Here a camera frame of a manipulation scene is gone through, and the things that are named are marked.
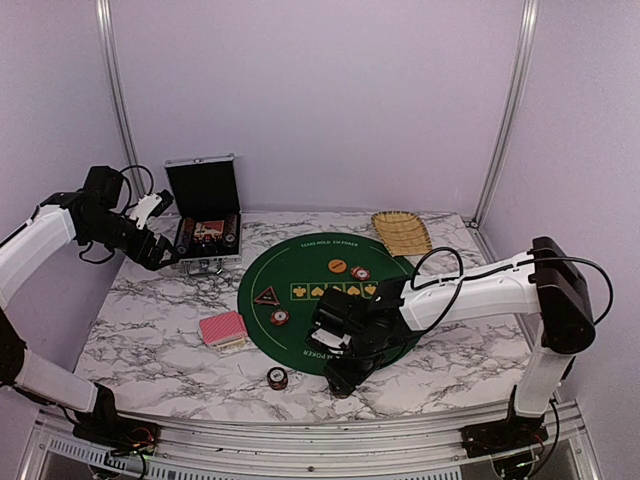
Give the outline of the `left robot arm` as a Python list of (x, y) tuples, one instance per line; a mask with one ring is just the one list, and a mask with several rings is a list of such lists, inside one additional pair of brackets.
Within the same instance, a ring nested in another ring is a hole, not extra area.
[(93, 166), (79, 190), (46, 198), (1, 243), (2, 385), (74, 411), (106, 445), (119, 444), (127, 432), (113, 393), (69, 371), (60, 355), (79, 339), (62, 335), (91, 315), (92, 301), (80, 297), (90, 278), (78, 267), (62, 269), (70, 265), (73, 244), (102, 245), (110, 256), (122, 252), (149, 271), (176, 263), (170, 241), (147, 225), (171, 205), (171, 194), (149, 191), (121, 207), (128, 184), (124, 171)]

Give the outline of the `red chip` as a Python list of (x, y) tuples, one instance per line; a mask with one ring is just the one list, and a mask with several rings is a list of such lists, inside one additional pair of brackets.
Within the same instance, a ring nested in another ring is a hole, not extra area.
[(350, 275), (357, 281), (367, 281), (371, 278), (370, 270), (362, 266), (354, 266), (350, 270)]
[(270, 315), (270, 321), (275, 326), (285, 325), (290, 319), (290, 313), (284, 309), (274, 310)]

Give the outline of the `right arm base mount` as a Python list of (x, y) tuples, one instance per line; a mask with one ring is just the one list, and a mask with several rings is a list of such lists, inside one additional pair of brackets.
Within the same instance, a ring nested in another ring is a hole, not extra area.
[(544, 426), (508, 424), (506, 421), (463, 427), (461, 436), (462, 447), (469, 458), (508, 452), (549, 438)]

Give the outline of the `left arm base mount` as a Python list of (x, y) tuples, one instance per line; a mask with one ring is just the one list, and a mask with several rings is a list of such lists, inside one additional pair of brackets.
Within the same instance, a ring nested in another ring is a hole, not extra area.
[(114, 451), (115, 456), (153, 452), (159, 433), (158, 424), (133, 419), (125, 419), (114, 428), (83, 424), (78, 424), (73, 428), (75, 437), (109, 447)]

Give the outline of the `orange big blind button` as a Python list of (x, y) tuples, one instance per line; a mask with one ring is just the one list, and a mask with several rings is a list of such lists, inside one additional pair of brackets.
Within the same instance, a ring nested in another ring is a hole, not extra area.
[(347, 270), (347, 268), (348, 268), (347, 263), (342, 259), (332, 259), (328, 263), (328, 269), (332, 273), (336, 273), (336, 274), (343, 273)]

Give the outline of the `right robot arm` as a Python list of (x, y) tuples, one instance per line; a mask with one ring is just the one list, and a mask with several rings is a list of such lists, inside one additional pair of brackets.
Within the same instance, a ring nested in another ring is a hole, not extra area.
[(537, 315), (536, 343), (522, 379), (514, 387), (510, 413), (495, 438), (515, 448), (544, 418), (548, 401), (572, 359), (592, 345), (594, 316), (583, 259), (568, 257), (549, 237), (538, 237), (524, 253), (466, 270), (424, 277), (413, 272), (378, 283), (362, 298), (333, 288), (316, 304), (306, 341), (328, 354), (323, 375), (337, 397), (351, 395), (384, 362), (446, 322), (496, 315)]

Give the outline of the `triangular dealer button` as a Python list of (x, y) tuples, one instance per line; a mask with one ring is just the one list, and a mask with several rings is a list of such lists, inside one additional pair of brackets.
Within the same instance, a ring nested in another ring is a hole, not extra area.
[(268, 286), (264, 291), (258, 294), (253, 302), (257, 305), (280, 306), (281, 303), (273, 286)]

